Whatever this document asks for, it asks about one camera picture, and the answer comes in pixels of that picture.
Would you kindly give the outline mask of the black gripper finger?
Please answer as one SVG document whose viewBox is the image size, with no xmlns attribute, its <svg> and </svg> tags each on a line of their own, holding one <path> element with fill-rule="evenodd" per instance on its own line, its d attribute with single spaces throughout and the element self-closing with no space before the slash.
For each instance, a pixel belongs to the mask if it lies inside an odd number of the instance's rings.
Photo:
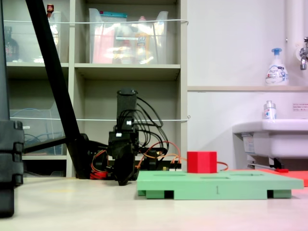
<svg viewBox="0 0 308 231">
<path fill-rule="evenodd" d="M 114 161 L 114 176 L 119 186 L 126 185 L 125 159 L 123 157 Z"/>
<path fill-rule="evenodd" d="M 124 158 L 123 184 L 131 180 L 134 180 L 134 155 L 128 154 Z"/>
</svg>

